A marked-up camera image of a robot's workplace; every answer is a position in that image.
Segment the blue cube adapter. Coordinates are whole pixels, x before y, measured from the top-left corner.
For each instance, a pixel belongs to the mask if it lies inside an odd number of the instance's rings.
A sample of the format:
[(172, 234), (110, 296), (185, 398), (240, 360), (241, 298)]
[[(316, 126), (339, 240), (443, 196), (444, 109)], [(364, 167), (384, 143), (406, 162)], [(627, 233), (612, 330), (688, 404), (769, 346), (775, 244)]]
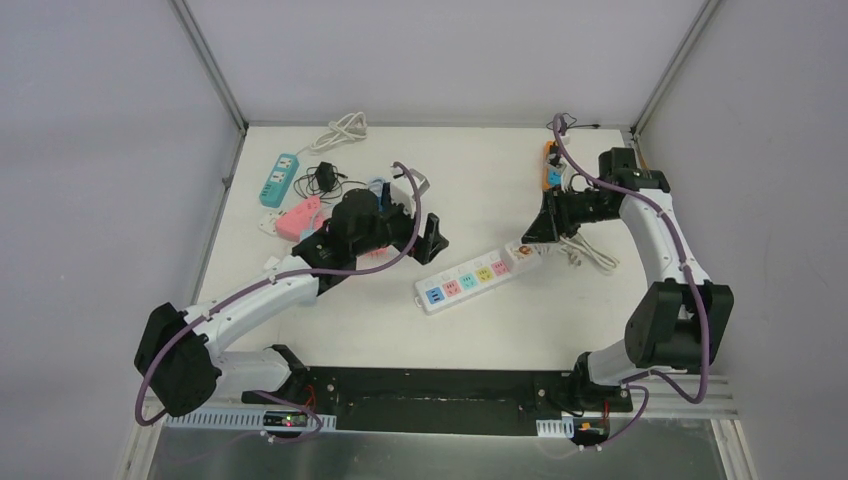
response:
[(379, 187), (379, 191), (377, 192), (377, 199), (378, 199), (378, 210), (380, 212), (385, 212), (391, 204), (390, 187), (391, 187), (391, 185), (389, 183), (383, 183)]

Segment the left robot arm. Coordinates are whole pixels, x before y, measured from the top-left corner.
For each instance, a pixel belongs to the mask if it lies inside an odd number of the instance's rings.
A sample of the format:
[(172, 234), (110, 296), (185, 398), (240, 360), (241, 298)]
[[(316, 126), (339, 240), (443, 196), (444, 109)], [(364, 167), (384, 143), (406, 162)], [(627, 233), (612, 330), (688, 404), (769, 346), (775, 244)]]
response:
[(316, 300), (351, 276), (367, 253), (393, 247), (428, 264), (449, 245), (440, 219), (424, 212), (419, 196), (395, 201), (366, 189), (347, 192), (330, 217), (262, 275), (222, 298), (183, 309), (166, 302), (149, 315), (134, 366), (142, 375), (136, 404), (153, 392), (165, 414), (180, 417), (215, 396), (269, 392), (297, 402), (305, 378), (276, 348), (231, 352), (229, 346), (283, 310)]

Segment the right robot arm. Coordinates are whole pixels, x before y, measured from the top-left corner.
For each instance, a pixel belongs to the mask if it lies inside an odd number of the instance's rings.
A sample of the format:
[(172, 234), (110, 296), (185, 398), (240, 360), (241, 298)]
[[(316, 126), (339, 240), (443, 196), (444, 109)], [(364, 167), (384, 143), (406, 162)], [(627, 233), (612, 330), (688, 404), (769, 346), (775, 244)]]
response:
[(585, 224), (621, 220), (636, 245), (647, 291), (628, 319), (622, 340), (582, 353), (556, 403), (566, 410), (600, 410), (627, 384), (657, 376), (685, 401), (699, 404), (709, 367), (734, 305), (729, 286), (713, 282), (695, 260), (673, 212), (670, 184), (658, 170), (638, 166), (631, 148), (598, 158), (599, 174), (577, 191), (565, 182), (542, 191), (540, 212), (522, 240), (576, 242)]

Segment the pink square plug adapter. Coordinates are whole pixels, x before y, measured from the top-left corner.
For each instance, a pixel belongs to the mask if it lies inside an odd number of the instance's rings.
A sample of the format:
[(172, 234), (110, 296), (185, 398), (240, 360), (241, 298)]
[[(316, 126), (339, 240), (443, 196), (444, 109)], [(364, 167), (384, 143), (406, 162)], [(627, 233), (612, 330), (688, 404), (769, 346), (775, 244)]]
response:
[(388, 248), (380, 248), (368, 253), (370, 258), (383, 258), (388, 254)]

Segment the white long power strip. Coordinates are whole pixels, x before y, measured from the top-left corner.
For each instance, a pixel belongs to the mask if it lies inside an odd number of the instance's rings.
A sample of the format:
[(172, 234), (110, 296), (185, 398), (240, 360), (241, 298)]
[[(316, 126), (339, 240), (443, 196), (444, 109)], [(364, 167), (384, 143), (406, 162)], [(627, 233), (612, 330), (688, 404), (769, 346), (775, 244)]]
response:
[[(505, 246), (511, 242), (416, 281), (415, 305), (425, 314), (434, 315), (506, 286), (547, 292), (552, 289), (553, 275), (559, 265), (574, 270), (588, 265), (588, 260), (577, 251), (527, 244), (538, 252), (541, 261), (533, 268), (511, 271), (504, 263)], [(556, 256), (561, 259), (560, 264), (554, 260)]]

